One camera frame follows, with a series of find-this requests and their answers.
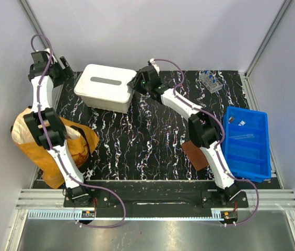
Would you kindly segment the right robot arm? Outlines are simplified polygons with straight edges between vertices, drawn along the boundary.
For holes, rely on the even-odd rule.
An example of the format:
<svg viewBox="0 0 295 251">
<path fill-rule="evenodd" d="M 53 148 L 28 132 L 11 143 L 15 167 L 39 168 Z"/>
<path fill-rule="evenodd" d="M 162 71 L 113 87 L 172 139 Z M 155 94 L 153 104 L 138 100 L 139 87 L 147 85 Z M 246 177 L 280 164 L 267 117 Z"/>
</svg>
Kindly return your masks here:
<svg viewBox="0 0 295 251">
<path fill-rule="evenodd" d="M 158 66 L 143 67 L 127 85 L 140 94 L 149 94 L 153 100 L 176 111 L 188 122 L 190 141 L 204 154 L 214 175 L 217 192 L 213 198 L 223 207 L 235 203 L 240 189 L 221 150 L 225 138 L 221 122 L 201 106 L 184 98 L 175 87 L 163 83 Z"/>
</svg>

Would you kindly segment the beige plastic bin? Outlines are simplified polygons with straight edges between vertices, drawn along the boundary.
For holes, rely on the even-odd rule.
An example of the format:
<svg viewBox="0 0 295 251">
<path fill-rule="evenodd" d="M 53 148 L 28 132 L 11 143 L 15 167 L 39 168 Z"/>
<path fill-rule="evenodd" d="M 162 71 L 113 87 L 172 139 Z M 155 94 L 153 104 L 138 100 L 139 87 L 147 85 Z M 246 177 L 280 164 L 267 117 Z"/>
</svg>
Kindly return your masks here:
<svg viewBox="0 0 295 251">
<path fill-rule="evenodd" d="M 124 101 L 102 100 L 91 97 L 81 96 L 83 102 L 90 108 L 97 108 L 107 111 L 114 111 L 120 113 L 127 113 L 131 104 L 133 95 L 130 94 Z"/>
</svg>

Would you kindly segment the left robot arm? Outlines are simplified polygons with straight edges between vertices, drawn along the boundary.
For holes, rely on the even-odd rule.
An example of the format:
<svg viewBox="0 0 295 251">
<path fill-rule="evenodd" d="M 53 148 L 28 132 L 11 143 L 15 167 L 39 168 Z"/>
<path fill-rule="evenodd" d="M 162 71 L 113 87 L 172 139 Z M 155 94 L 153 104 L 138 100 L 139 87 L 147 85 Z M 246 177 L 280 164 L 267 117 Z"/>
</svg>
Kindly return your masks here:
<svg viewBox="0 0 295 251">
<path fill-rule="evenodd" d="M 31 53 L 33 64 L 28 79 L 33 86 L 31 112 L 23 119 L 38 146 L 43 147 L 55 161 L 64 178 L 65 199 L 78 207 L 92 204 L 93 194 L 84 186 L 83 174 L 78 170 L 68 149 L 68 133 L 53 108 L 53 88 L 74 79 L 74 73 L 62 56 L 58 61 L 50 49 Z"/>
</svg>

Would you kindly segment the white plastic lid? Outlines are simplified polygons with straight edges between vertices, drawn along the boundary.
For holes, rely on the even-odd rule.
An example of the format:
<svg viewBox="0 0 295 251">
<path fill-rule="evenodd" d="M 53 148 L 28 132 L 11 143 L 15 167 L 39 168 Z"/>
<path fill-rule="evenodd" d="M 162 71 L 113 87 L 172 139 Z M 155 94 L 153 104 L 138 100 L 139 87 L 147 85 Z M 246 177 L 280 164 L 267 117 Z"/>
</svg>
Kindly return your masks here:
<svg viewBox="0 0 295 251">
<path fill-rule="evenodd" d="M 95 100 L 126 103 L 133 94 L 127 85 L 136 76 L 135 70 L 89 64 L 83 70 L 74 93 Z"/>
</svg>

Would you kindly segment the white capped tube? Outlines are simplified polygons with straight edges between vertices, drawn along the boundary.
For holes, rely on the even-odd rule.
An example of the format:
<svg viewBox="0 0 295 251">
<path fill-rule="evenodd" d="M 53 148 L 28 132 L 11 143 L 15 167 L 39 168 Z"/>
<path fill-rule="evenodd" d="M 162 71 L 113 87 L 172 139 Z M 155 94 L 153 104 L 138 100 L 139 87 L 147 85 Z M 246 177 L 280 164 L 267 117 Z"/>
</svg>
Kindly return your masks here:
<svg viewBox="0 0 295 251">
<path fill-rule="evenodd" d="M 244 120 L 240 121 L 238 125 L 239 126 L 244 126 L 245 125 L 245 121 Z"/>
</svg>

